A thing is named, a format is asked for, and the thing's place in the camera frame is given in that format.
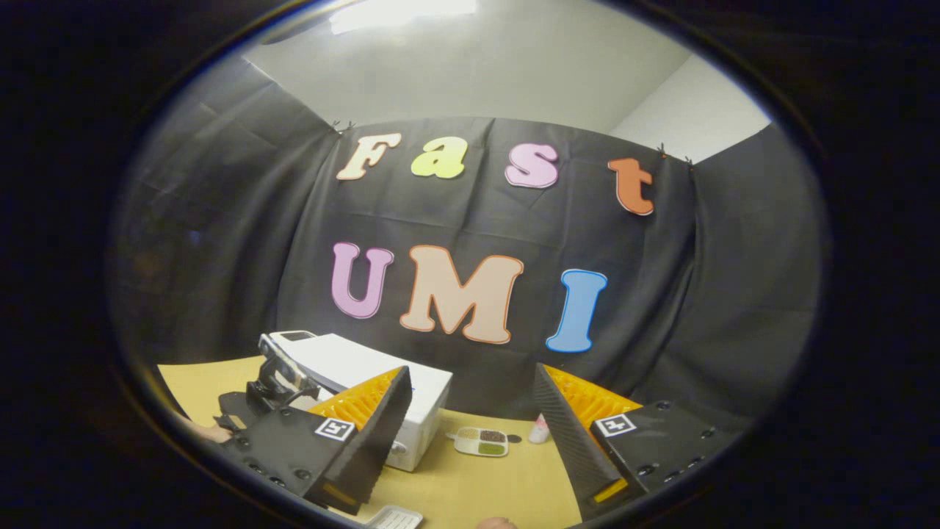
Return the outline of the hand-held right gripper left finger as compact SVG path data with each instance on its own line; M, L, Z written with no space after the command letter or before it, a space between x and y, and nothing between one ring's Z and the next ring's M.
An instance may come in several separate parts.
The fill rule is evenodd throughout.
M411 401L410 370L397 366L309 411L276 406L220 447L258 478L356 515L372 498Z

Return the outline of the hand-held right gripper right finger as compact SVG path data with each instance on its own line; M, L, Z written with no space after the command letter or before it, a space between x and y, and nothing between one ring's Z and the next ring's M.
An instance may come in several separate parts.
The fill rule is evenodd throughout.
M741 435L681 402L640 404L549 364L536 364L533 398L583 520L678 484Z

